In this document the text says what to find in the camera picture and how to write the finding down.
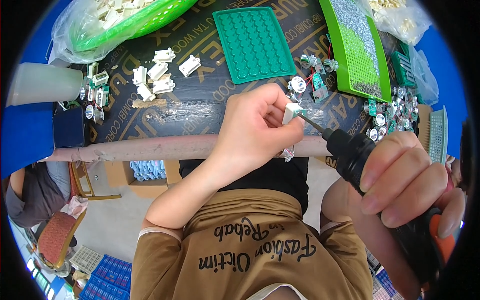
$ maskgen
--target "black pants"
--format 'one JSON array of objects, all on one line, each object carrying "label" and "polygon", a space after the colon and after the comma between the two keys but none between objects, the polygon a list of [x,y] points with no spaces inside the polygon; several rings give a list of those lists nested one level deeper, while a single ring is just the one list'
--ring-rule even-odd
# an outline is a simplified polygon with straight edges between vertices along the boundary
[{"label": "black pants", "polygon": [[[203,159],[180,160],[180,175],[185,178]],[[294,157],[289,162],[272,158],[262,167],[218,190],[267,189],[289,194],[300,202],[302,215],[308,207],[308,157]]]}]

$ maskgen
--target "light blue plastic toy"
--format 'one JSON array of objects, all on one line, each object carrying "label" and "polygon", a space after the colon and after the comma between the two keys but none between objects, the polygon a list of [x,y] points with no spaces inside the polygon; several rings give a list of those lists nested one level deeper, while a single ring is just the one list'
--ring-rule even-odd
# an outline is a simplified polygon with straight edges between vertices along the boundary
[{"label": "light blue plastic toy", "polygon": [[130,167],[133,170],[133,176],[140,182],[167,178],[163,160],[132,160]]}]

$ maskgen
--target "black table surface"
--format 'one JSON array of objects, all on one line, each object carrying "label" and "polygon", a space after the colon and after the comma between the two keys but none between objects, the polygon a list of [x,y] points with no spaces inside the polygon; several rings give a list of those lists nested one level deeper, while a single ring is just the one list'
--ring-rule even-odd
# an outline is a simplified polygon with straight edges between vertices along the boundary
[{"label": "black table surface", "polygon": [[[218,133],[229,96],[275,82],[287,91],[292,77],[275,77],[243,84],[234,84],[228,72],[222,45],[212,18],[212,12],[250,6],[271,7],[280,23],[290,52],[297,66],[297,75],[306,78],[310,70],[302,69],[299,57],[314,54],[322,60],[328,57],[328,28],[317,0],[237,0],[223,2],[199,0],[180,18],[148,35],[127,40],[99,62],[99,72],[110,75],[109,105],[105,119],[89,125],[90,141],[104,143],[126,139],[161,136]],[[380,32],[391,85],[398,86],[390,55],[400,50],[399,41]],[[133,69],[142,65],[150,69],[156,50],[172,48],[176,54],[168,63],[167,73],[176,84],[173,92],[162,94],[164,100],[146,108],[132,108],[137,99],[132,83]],[[184,77],[178,66],[189,55],[198,56],[202,66]],[[73,65],[86,73],[86,65]],[[315,104],[312,88],[303,94],[302,107],[314,122],[332,129],[341,128],[351,135],[371,126],[371,117],[363,111],[365,98],[339,92],[336,73],[322,75],[329,97]],[[317,134],[309,124],[305,135]]]}]

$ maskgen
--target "concrete floor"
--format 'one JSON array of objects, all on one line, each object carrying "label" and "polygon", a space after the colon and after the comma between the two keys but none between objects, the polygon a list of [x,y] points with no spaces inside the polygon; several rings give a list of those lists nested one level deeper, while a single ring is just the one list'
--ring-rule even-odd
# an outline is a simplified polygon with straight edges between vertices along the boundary
[{"label": "concrete floor", "polygon": [[[139,198],[128,186],[109,187],[103,163],[96,164],[89,170],[89,176],[95,194],[120,194],[122,198],[88,203],[85,218],[75,232],[78,241],[75,249],[84,245],[98,253],[132,262],[140,225],[153,198]],[[317,230],[320,228],[323,195],[338,178],[339,175],[333,168],[310,158],[307,179],[309,207],[303,220]]]}]

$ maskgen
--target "person in gray shirt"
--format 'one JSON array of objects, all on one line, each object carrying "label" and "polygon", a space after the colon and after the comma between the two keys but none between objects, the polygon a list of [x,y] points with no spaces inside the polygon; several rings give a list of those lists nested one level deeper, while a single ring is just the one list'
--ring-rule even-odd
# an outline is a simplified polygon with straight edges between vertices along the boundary
[{"label": "person in gray shirt", "polygon": [[50,219],[70,199],[70,173],[65,161],[40,162],[10,175],[5,206],[10,219],[31,228]]}]

